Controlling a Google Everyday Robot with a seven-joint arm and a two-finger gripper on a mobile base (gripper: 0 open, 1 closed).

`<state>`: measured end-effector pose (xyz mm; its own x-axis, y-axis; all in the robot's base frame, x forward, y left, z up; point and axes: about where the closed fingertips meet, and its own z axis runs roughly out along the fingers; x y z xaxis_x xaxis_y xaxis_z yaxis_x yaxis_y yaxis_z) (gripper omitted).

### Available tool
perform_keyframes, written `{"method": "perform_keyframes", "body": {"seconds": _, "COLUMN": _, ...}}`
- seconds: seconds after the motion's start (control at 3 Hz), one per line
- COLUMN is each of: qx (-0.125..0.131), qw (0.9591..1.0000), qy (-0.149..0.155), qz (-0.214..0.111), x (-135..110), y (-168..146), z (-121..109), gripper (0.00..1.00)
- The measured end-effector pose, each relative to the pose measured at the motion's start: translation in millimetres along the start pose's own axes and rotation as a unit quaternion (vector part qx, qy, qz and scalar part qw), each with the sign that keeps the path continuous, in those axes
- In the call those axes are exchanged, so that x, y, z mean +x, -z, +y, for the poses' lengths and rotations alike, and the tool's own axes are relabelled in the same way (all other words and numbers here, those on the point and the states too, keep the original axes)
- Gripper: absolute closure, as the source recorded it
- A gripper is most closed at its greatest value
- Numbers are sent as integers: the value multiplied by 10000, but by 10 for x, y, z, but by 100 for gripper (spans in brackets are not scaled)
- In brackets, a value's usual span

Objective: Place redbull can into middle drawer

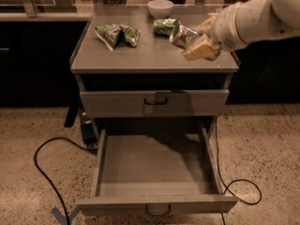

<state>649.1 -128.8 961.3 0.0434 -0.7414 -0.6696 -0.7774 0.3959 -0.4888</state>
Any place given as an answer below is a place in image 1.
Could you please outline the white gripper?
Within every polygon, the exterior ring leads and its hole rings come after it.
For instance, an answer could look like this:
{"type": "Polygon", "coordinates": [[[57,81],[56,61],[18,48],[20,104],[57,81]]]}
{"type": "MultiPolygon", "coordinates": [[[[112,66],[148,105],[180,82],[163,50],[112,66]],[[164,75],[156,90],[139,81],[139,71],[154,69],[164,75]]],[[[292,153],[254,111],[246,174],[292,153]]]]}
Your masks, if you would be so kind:
{"type": "Polygon", "coordinates": [[[247,44],[240,38],[236,17],[242,3],[237,2],[225,7],[217,16],[211,16],[195,27],[203,35],[192,39],[182,51],[188,60],[215,60],[221,50],[234,52],[246,48],[247,44]]]}

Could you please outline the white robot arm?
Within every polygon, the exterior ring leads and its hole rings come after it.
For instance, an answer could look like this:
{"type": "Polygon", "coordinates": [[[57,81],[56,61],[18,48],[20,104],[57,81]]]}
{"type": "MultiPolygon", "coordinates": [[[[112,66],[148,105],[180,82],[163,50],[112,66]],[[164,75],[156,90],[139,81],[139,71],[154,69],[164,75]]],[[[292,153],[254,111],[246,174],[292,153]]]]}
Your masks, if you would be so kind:
{"type": "Polygon", "coordinates": [[[235,52],[263,40],[300,36],[300,0],[236,2],[204,21],[202,35],[182,51],[188,61],[213,59],[220,51],[235,52]]]}

